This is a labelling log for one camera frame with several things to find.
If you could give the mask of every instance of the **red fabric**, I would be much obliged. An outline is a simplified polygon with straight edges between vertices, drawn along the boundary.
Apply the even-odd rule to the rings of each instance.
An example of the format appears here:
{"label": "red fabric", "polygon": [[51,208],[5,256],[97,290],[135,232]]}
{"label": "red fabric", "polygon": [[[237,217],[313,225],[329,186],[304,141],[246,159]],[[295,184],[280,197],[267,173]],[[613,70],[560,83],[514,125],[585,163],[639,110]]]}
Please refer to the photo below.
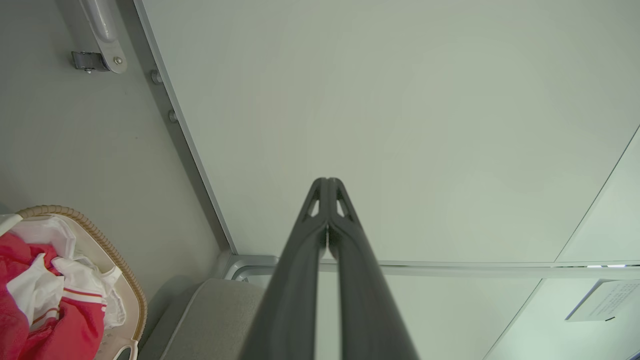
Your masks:
{"label": "red fabric", "polygon": [[63,297],[59,320],[49,318],[29,333],[27,317],[6,289],[42,252],[47,269],[59,276],[51,265],[56,257],[51,245],[26,244],[11,233],[0,236],[0,359],[92,360],[104,334],[103,304]]}

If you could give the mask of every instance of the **basket rim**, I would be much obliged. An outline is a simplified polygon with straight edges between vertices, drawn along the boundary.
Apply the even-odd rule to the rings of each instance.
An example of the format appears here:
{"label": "basket rim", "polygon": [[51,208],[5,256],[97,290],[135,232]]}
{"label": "basket rim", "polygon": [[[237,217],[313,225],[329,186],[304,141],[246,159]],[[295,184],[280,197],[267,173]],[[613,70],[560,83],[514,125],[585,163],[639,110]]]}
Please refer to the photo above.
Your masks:
{"label": "basket rim", "polygon": [[142,336],[142,331],[145,328],[145,324],[147,322],[147,298],[145,297],[144,292],[142,291],[142,287],[140,283],[136,279],[135,275],[127,265],[127,262],[124,261],[124,258],[120,255],[120,253],[116,250],[116,248],[111,244],[111,242],[107,239],[106,236],[100,231],[94,224],[89,220],[84,214],[80,211],[68,208],[66,206],[58,206],[58,205],[40,205],[40,206],[32,206],[30,208],[22,209],[16,214],[22,216],[23,219],[31,218],[31,217],[40,217],[48,214],[61,215],[67,218],[72,219],[78,225],[80,225],[92,238],[93,240],[102,247],[104,252],[111,258],[111,260],[115,263],[115,265],[120,268],[122,271],[122,275],[125,280],[129,283],[129,286],[133,290],[133,293],[136,295],[138,299],[138,305],[140,307],[140,316],[138,317],[138,325],[136,327],[136,331],[133,335],[133,340],[139,341]]}

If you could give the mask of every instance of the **beige plastic basket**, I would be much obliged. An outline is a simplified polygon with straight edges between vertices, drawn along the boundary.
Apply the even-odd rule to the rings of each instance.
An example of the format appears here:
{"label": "beige plastic basket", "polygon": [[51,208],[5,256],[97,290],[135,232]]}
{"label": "beige plastic basket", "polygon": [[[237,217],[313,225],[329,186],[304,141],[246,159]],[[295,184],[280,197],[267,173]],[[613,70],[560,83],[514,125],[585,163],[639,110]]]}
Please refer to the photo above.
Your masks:
{"label": "beige plastic basket", "polygon": [[64,206],[35,206],[20,210],[15,215],[0,215],[0,234],[9,230],[17,222],[33,217],[61,218],[76,236],[76,250],[91,259],[101,272],[107,272],[114,266],[121,269],[122,276],[116,282],[115,290],[122,298],[127,318],[122,326],[104,332],[95,358],[96,360],[117,359],[120,353],[130,348],[129,359],[135,360],[138,356],[138,341],[147,321],[147,301],[127,263],[86,216]]}

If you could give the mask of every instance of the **gray seat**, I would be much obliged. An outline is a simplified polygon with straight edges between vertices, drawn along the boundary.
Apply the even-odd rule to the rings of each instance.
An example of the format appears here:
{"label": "gray seat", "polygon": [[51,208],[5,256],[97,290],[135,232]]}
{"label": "gray seat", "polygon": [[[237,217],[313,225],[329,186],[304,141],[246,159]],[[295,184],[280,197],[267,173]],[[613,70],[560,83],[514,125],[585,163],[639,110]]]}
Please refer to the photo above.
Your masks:
{"label": "gray seat", "polygon": [[209,279],[180,294],[140,352],[140,360],[235,360],[264,290]]}

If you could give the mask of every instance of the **red stripe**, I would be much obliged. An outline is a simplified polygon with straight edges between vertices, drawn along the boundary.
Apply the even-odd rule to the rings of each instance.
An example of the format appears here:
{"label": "red stripe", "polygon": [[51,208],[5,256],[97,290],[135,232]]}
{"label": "red stripe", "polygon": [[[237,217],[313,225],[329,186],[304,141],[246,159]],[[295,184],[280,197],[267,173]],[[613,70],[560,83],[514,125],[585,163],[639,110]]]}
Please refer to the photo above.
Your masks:
{"label": "red stripe", "polygon": [[35,323],[39,322],[40,320],[42,320],[42,319],[44,318],[44,316],[45,316],[49,311],[51,311],[51,310],[55,310],[57,313],[59,313],[59,312],[60,312],[60,310],[58,310],[58,308],[57,308],[57,307],[52,307],[52,308],[50,308],[49,310],[45,311],[45,312],[44,312],[44,314],[40,315],[40,317],[39,317],[39,318],[37,318],[36,320],[33,320],[33,322],[32,322],[31,324],[33,325],[33,324],[35,324]]}
{"label": "red stripe", "polygon": [[99,295],[99,294],[83,293],[83,292],[81,292],[81,291],[71,290],[71,289],[67,289],[67,288],[65,288],[65,291],[68,291],[68,292],[70,292],[70,293],[74,293],[74,294],[78,294],[78,295],[87,295],[87,296],[102,297],[102,295]]}

